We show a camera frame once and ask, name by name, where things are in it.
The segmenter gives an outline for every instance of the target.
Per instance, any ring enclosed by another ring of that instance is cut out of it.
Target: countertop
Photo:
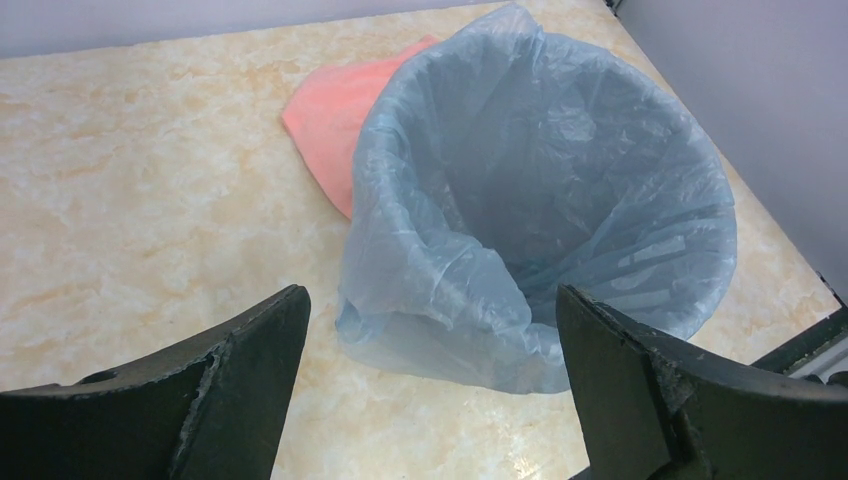
[[[668,86],[598,0],[520,2]],[[497,5],[0,61],[0,390],[70,384],[229,319],[312,297],[275,478],[565,478],[588,462],[570,393],[511,396],[346,358],[348,221],[279,123],[313,69],[383,58]],[[692,342],[750,363],[838,307],[725,162],[730,291]]]

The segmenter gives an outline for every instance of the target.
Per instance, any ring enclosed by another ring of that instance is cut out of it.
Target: garbage bag
[[[695,120],[516,5],[395,72],[353,183],[336,328],[393,372],[560,392],[559,284],[686,339],[736,264],[733,195]]]

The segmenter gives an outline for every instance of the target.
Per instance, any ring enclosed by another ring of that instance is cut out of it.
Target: wrinkled plastic
[[[336,327],[385,370],[560,392],[557,285],[689,338],[736,264],[733,195],[694,119],[515,5],[400,67],[353,176]]]

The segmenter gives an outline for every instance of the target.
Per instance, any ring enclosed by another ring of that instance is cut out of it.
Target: gray wall
[[[618,14],[848,300],[848,2],[624,0]]]
[[[485,1],[0,0],[0,58]]]

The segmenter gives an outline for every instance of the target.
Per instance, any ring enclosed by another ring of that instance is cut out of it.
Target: pink cloth
[[[353,213],[353,151],[371,106],[409,57],[437,43],[430,35],[395,57],[310,73],[283,110],[283,125],[333,205]]]

